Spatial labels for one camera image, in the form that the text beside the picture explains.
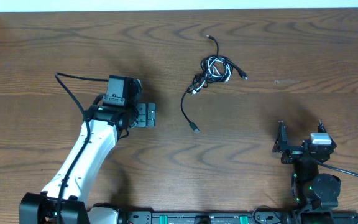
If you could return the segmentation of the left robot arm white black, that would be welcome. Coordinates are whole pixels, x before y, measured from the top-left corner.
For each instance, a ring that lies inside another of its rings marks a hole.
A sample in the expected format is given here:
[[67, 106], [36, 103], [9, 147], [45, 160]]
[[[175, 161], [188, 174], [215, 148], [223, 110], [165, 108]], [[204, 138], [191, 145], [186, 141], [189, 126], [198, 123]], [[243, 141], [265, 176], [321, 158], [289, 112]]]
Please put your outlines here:
[[126, 223], [122, 212], [106, 203], [87, 209], [96, 176], [117, 142], [131, 128], [155, 126], [155, 104], [139, 103], [139, 79], [110, 75], [107, 90], [86, 110], [83, 124], [65, 162], [42, 189], [27, 193], [19, 205], [20, 223]]

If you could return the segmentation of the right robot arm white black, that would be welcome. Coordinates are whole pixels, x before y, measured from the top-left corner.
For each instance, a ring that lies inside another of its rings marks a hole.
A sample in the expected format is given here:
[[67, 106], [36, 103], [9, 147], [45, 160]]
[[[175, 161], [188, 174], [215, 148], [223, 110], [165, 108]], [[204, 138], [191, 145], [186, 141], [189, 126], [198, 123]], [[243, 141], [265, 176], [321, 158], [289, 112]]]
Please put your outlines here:
[[298, 206], [283, 216], [284, 223], [333, 223], [332, 209], [338, 207], [341, 180], [319, 172], [319, 164], [330, 159], [337, 147], [322, 123], [300, 146], [288, 143], [286, 126], [279, 122], [272, 151], [280, 153], [281, 163], [292, 164], [291, 190]]

